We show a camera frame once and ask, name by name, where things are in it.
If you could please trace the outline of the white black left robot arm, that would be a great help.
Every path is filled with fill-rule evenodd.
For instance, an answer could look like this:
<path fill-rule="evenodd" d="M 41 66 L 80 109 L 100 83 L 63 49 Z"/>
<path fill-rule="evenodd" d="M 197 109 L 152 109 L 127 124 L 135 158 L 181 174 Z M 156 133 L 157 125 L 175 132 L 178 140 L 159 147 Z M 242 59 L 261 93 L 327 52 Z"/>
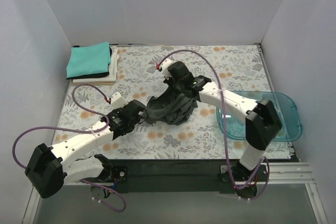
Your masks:
<path fill-rule="evenodd" d="M 42 198 L 57 193 L 64 184 L 83 178 L 97 178 L 106 182 L 111 178 L 112 165 L 102 155 L 82 159 L 89 151 L 115 140 L 134 130 L 146 112 L 146 106 L 138 100 L 124 102 L 123 107 L 102 115 L 88 129 L 64 142 L 47 146 L 38 145 L 28 162 L 25 175 Z"/>

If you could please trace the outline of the dark grey t shirt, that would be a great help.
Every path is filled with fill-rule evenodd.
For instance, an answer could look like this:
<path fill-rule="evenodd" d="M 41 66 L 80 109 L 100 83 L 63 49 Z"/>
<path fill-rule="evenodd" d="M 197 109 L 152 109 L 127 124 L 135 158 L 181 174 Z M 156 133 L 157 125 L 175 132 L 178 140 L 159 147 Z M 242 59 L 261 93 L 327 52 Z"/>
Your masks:
<path fill-rule="evenodd" d="M 180 125 L 189 119 L 197 107 L 196 100 L 168 87 L 160 96 L 150 98 L 142 119 L 148 124 L 161 121 L 169 125 Z"/>

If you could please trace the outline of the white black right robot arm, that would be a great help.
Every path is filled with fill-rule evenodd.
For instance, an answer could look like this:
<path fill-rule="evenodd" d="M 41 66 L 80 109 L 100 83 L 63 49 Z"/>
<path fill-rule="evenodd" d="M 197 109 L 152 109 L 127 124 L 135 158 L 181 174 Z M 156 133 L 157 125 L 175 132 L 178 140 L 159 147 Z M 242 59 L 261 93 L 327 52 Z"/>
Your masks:
<path fill-rule="evenodd" d="M 256 166 L 267 146 L 282 128 L 273 102 L 269 99 L 257 101 L 222 90 L 210 78 L 193 76 L 181 61 L 166 59 L 158 69 L 164 75 L 165 83 L 176 91 L 221 108 L 245 124 L 247 146 L 237 164 L 237 173 L 242 180 L 251 180 L 257 174 Z"/>

